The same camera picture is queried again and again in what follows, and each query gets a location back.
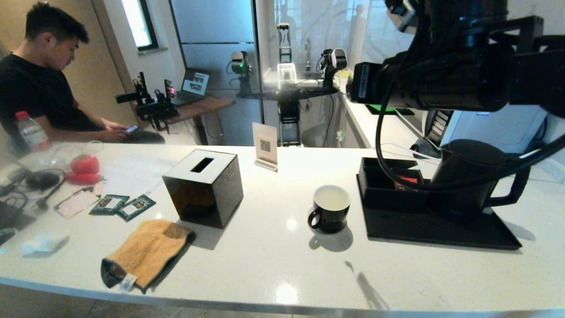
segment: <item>black coffee mug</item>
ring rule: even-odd
[[[337,233],[347,225],[347,212],[351,201],[344,189],[327,185],[314,192],[314,211],[308,216],[308,225],[326,233]],[[316,224],[312,221],[319,216]]]

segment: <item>black kettle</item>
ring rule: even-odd
[[[485,173],[501,171],[515,160],[500,149],[481,141],[458,139],[441,148],[441,163],[431,183],[456,182]],[[428,208],[452,221],[467,221],[486,207],[513,204],[522,195],[528,182],[529,168],[516,174],[510,193],[504,197],[490,197],[498,181],[456,191],[431,192]]]

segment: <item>laptop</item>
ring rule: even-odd
[[[184,72],[182,87],[176,92],[176,97],[171,99],[175,106],[181,106],[201,100],[206,95],[206,87],[210,79],[210,73],[193,68],[187,68]]]

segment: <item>black t-shirt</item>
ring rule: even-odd
[[[20,147],[25,146],[16,122],[16,112],[31,118],[47,116],[53,128],[71,131],[100,131],[79,109],[61,71],[41,67],[9,55],[0,61],[0,122]]]

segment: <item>smartphone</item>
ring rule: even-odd
[[[125,131],[125,133],[126,133],[126,134],[131,134],[132,132],[136,131],[138,128],[139,128],[139,127],[137,127],[137,126],[134,125],[134,126],[128,128],[128,129]]]

